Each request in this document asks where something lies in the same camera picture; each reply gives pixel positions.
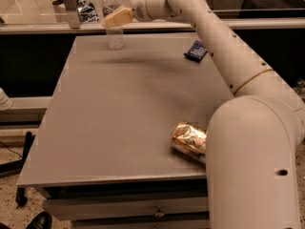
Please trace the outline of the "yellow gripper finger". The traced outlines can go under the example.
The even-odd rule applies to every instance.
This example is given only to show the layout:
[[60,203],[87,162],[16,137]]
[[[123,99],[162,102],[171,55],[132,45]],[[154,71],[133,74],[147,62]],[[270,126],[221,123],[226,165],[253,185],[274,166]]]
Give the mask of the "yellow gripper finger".
[[104,26],[107,29],[130,24],[133,20],[132,10],[126,7],[119,7],[104,18]]

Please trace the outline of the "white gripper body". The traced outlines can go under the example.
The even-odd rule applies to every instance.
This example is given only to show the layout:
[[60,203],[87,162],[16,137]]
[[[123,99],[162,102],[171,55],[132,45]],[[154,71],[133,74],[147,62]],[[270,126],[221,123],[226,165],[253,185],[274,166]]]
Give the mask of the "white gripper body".
[[173,10],[167,0],[130,0],[133,16],[140,22],[167,20]]

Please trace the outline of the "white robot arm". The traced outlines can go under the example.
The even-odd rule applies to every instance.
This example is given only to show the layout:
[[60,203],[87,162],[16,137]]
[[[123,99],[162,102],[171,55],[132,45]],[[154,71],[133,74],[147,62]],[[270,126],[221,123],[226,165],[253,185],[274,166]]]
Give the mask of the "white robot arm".
[[212,229],[301,229],[295,149],[305,136],[299,95],[210,9],[206,0],[131,0],[106,27],[182,17],[193,25],[233,99],[207,130]]

